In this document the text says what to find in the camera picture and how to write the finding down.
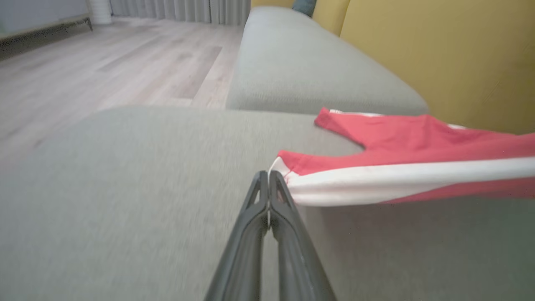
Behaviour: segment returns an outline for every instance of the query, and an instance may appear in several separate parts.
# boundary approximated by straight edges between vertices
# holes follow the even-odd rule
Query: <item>wooden floor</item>
[[[243,29],[114,18],[0,44],[0,168],[58,129],[127,105],[223,108]]]

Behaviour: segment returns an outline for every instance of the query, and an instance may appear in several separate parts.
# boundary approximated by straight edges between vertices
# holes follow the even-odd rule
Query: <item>yellow backrest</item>
[[[324,29],[340,36],[349,0],[317,0],[312,19]]]
[[[534,0],[351,0],[340,37],[446,122],[535,131]]]
[[[261,5],[291,8],[295,0],[251,0],[251,8]]]

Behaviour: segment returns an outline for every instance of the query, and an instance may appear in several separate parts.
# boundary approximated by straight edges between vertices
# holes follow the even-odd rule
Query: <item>gray curtain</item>
[[[244,25],[250,0],[110,0],[113,14],[139,18]]]

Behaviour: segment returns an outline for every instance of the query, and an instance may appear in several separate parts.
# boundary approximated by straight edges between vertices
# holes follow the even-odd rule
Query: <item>sofa seat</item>
[[[255,172],[361,149],[314,116],[132,107],[0,174],[1,300],[202,300]],[[531,300],[535,202],[300,208],[339,301]],[[265,238],[262,300],[278,300]]]
[[[400,78],[306,15],[284,7],[252,9],[226,108],[317,114],[322,107],[428,113]]]

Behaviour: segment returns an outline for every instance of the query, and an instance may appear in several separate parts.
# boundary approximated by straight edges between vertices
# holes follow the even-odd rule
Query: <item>dark pillow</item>
[[[314,13],[314,7],[316,6],[316,0],[295,0],[292,9],[294,11],[299,11],[306,14],[309,17],[312,17]]]

